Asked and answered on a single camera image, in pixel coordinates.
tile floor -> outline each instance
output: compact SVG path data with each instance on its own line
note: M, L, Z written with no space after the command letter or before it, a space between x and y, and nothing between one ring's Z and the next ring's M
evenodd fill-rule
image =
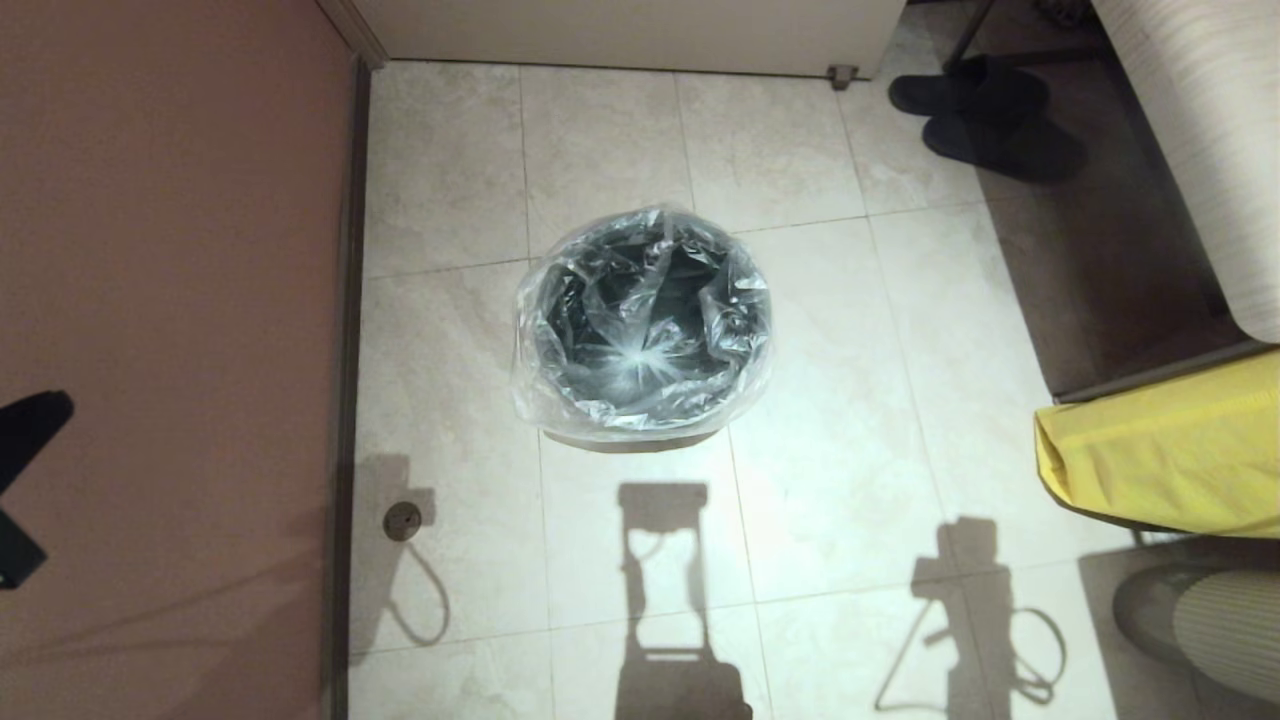
M884 72L845 94L595 69L375 74L352 717L640 717L726 689L755 719L1210 720L1158 667L1119 680L1144 700L1117 708L1102 651L1123 641L1091 614L1078 559L1132 536L1042 491L1030 416L1050 395L982 186L884 100L895 74L937 69L929 28L952 12L938 8L908 9ZM650 202L692 208L758 258L772 386L690 447L561 445L511 409L515 287L575 225ZM403 544L381 534L397 500L429 509ZM636 523L655 510L684 524ZM1134 552L1148 551L1115 557ZM631 635L705 637L714 662L672 675L628 661ZM1051 702L1014 689L1015 659L1060 674Z

trash can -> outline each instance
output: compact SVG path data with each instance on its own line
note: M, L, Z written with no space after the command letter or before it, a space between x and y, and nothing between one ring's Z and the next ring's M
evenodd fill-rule
M512 395L579 441L694 437L759 396L769 348L768 286L742 243L645 208L571 233L521 282Z

door frame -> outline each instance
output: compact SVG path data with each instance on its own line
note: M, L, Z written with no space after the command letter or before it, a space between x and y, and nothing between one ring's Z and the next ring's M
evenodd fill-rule
M351 550L356 484L356 391L360 379L360 304L365 252L365 178L369 159L369 100L372 70L353 59L351 149L342 201L338 249L338 338L330 424L329 511L325 521L325 577L321 629L321 715L347 720L351 655Z
M334 29L347 41L347 46L355 50L360 59L369 65L369 69L376 70L390 60L387 49L383 47L381 41L374 35L374 29L365 22L365 17L360 14L352 0L316 0L316 5L320 5L324 14L329 15Z

black slipper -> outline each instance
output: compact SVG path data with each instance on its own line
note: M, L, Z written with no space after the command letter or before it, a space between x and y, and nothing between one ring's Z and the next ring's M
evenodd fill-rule
M959 63L945 76L901 76L888 86L888 100L913 115L965 113L983 117L1025 117L1048 105L1048 86L986 55Z
M1079 140L1041 115L998 122L941 115L924 123L924 145L943 158L1033 183L1070 179L1089 159Z

yellow towel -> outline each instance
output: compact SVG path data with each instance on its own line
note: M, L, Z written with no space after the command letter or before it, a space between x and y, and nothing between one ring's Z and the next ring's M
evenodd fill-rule
M1280 350L1036 413L1041 479L1080 510L1280 538Z

